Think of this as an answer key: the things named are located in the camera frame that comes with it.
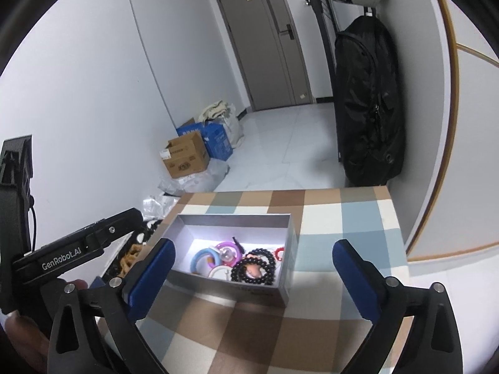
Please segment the person's left hand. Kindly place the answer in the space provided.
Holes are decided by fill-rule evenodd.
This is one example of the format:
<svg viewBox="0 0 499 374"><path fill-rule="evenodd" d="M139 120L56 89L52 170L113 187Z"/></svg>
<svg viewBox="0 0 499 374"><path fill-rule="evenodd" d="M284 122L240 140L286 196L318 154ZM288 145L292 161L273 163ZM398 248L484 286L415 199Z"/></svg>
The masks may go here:
<svg viewBox="0 0 499 374"><path fill-rule="evenodd" d="M1 327L1 373L46 373L49 339L27 317L8 315Z"/></svg>

